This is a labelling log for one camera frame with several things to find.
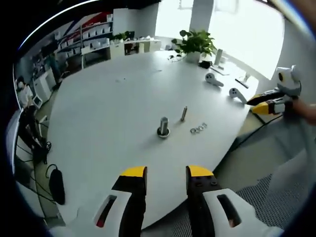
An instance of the white device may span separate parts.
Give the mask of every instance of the white device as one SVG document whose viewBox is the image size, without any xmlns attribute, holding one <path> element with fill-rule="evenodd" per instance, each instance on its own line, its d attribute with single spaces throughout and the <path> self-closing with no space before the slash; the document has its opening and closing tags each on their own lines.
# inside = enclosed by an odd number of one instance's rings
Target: white device
<svg viewBox="0 0 316 237">
<path fill-rule="evenodd" d="M 222 84 L 220 81 L 218 81 L 216 78 L 215 78 L 215 75 L 213 73 L 208 73 L 205 75 L 205 80 L 212 84 L 212 85 L 216 85 L 216 86 L 220 86 L 220 87 L 223 87 L 224 84 Z"/>
<path fill-rule="evenodd" d="M 247 103 L 247 100 L 246 98 L 241 94 L 241 92 L 237 89 L 237 88 L 232 88 L 229 90 L 229 96 L 231 98 L 239 98 L 239 100 L 242 101 L 242 103 L 246 104 Z"/>
</svg>

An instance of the metal screw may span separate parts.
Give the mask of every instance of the metal screw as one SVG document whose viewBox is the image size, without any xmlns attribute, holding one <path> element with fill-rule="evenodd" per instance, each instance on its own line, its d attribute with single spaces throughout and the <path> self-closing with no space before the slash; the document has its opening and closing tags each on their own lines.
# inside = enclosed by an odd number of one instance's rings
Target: metal screw
<svg viewBox="0 0 316 237">
<path fill-rule="evenodd" d="M 184 107 L 180 121 L 182 121 L 182 122 L 184 121 L 184 118 L 187 114 L 187 110 L 188 110 L 188 107 L 187 106 Z"/>
<path fill-rule="evenodd" d="M 168 133 L 168 118 L 162 117 L 160 120 L 160 133 L 166 135 Z"/>
</svg>

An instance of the white pot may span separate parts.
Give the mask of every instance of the white pot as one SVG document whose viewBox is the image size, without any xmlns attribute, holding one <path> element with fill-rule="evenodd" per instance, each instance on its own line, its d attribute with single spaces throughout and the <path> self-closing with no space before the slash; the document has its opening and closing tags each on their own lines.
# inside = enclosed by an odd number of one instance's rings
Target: white pot
<svg viewBox="0 0 316 237">
<path fill-rule="evenodd" d="M 198 64 L 200 54 L 201 54 L 200 52 L 188 53 L 185 60 L 188 63 Z"/>
</svg>

